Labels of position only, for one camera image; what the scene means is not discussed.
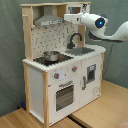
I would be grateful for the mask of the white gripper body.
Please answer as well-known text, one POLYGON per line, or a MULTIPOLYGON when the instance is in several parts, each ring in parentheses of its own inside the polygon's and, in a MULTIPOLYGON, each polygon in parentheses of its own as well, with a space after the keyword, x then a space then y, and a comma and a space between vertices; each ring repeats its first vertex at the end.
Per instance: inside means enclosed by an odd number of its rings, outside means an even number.
POLYGON ((70 22, 72 24, 79 24, 81 17, 82 17, 82 13, 78 13, 78 14, 65 14, 64 15, 64 20, 68 21, 68 22, 70 22))

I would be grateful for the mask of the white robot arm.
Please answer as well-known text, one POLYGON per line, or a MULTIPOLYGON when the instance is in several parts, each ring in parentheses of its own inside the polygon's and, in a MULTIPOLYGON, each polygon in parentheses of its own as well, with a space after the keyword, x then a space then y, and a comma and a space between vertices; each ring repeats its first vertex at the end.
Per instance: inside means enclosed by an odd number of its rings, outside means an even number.
POLYGON ((75 25, 87 27, 89 29, 88 36, 92 40, 113 42, 124 42, 128 40, 128 21, 120 25, 112 35, 107 35, 108 19, 104 16, 90 13, 65 14, 64 20, 75 25))

